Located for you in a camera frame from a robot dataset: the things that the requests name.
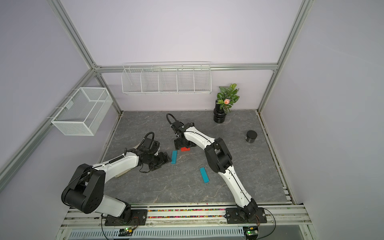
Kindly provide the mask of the red rectangular block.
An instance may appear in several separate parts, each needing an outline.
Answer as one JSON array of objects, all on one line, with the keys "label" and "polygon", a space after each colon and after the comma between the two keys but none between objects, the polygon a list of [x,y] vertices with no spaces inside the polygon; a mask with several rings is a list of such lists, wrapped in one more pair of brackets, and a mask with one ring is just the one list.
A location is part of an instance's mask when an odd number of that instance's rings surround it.
[{"label": "red rectangular block", "polygon": [[190,150],[191,150],[190,148],[185,148],[185,147],[181,148],[181,152],[187,152],[187,151],[190,151]]}]

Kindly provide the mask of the teal long block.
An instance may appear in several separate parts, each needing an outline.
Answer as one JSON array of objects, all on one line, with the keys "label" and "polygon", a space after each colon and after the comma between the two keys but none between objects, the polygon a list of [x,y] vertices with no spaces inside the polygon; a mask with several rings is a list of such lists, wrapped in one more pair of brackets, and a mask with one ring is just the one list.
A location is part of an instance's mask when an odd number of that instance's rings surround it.
[{"label": "teal long block", "polygon": [[171,164],[176,164],[176,162],[177,162],[177,155],[178,155],[178,151],[177,150],[172,152]]},{"label": "teal long block", "polygon": [[204,183],[208,183],[210,180],[208,178],[206,169],[205,168],[200,168],[200,173],[201,173],[201,176],[202,176],[202,179],[203,179]]}]

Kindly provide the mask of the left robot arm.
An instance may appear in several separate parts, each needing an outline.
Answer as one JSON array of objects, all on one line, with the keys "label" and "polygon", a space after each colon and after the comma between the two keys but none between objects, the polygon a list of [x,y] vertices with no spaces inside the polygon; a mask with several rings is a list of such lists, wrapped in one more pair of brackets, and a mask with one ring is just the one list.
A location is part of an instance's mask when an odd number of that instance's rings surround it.
[{"label": "left robot arm", "polygon": [[159,148],[155,134],[149,132],[135,148],[125,149],[113,159],[95,165],[79,165],[61,194],[62,203],[84,214],[96,212],[128,222],[132,218],[131,205],[105,195],[105,183],[137,166],[147,165],[149,173],[171,162],[169,155]]}]

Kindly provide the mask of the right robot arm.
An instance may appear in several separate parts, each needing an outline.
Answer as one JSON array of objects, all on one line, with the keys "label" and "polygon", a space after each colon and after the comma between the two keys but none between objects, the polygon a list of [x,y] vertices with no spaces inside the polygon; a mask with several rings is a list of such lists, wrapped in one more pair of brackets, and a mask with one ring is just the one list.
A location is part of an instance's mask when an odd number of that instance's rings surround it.
[{"label": "right robot arm", "polygon": [[246,191],[232,162],[232,155],[221,138],[211,138],[200,132],[194,123],[182,123],[167,113],[166,119],[176,135],[175,148],[200,147],[204,150],[212,171],[219,174],[229,187],[237,205],[239,218],[243,221],[257,220],[259,206]]}]

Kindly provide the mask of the potted plant black vase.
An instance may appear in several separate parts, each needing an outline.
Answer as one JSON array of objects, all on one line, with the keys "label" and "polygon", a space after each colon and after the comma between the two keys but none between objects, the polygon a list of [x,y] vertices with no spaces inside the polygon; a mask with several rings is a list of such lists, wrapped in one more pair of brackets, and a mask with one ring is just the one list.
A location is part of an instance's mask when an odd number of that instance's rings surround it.
[{"label": "potted plant black vase", "polygon": [[226,115],[231,112],[233,105],[239,100],[237,84],[227,87],[219,87],[216,104],[214,108],[214,121],[221,124],[225,121]]}]

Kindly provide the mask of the black cylinder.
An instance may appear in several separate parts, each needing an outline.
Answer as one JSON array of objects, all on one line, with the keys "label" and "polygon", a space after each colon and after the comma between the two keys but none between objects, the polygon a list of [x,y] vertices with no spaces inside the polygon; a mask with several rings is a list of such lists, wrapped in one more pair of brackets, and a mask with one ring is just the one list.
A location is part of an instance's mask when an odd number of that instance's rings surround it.
[{"label": "black cylinder", "polygon": [[256,131],[249,130],[249,131],[247,131],[247,133],[246,133],[246,137],[245,137],[245,139],[246,139],[246,141],[247,141],[248,143],[253,143],[253,142],[257,139],[257,137],[258,137],[258,134],[257,134]]}]

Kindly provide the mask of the white mesh basket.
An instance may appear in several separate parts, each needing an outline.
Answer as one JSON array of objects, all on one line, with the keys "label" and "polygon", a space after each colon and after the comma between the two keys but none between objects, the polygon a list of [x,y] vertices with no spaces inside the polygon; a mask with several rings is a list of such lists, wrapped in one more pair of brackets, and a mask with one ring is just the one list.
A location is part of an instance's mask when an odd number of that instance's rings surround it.
[{"label": "white mesh basket", "polygon": [[79,88],[52,118],[65,136],[94,136],[113,103],[106,88]]}]

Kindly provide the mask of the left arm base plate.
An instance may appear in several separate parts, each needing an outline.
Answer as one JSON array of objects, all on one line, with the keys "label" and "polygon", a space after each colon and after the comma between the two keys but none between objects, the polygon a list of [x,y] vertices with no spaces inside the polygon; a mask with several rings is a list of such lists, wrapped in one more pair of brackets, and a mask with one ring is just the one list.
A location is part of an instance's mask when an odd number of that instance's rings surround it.
[{"label": "left arm base plate", "polygon": [[146,224],[147,216],[147,210],[128,210],[120,217],[108,215],[105,220],[105,226],[144,226]]}]

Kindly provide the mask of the white vent rail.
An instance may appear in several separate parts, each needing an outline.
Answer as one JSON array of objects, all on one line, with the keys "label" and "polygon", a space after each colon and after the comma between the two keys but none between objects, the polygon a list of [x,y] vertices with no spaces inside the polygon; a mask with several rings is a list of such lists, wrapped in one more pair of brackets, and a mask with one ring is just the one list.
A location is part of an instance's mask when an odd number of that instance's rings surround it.
[{"label": "white vent rail", "polygon": [[68,240],[173,240],[201,238],[245,238],[242,227],[188,227],[188,228],[138,228],[132,233],[126,229],[73,230]]}]

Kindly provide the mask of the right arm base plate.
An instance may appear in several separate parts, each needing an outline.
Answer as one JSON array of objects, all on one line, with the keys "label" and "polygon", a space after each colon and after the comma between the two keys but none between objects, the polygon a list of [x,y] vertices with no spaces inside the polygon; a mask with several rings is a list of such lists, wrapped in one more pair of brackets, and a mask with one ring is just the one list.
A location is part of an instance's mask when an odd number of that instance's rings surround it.
[{"label": "right arm base plate", "polygon": [[239,208],[226,208],[224,218],[228,224],[265,224],[267,218],[264,208],[258,208],[253,213],[246,213]]}]

